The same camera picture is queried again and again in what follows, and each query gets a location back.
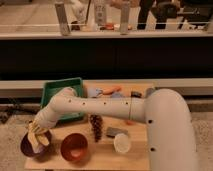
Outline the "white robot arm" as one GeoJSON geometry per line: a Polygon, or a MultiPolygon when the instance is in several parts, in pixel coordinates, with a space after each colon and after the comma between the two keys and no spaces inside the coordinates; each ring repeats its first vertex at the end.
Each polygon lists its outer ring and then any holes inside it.
{"type": "Polygon", "coordinates": [[[159,89],[146,98],[82,98],[64,88],[36,114],[34,122],[50,129],[61,115],[76,112],[146,124],[151,171],[199,171],[189,107],[174,90],[159,89]]]}

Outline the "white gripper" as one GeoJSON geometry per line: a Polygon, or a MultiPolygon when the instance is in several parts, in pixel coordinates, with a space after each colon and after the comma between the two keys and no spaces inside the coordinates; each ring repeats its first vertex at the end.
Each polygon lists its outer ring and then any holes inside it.
{"type": "Polygon", "coordinates": [[[61,114],[51,108],[43,108],[36,114],[34,123],[40,128],[50,129],[56,125],[60,117],[61,114]]]}

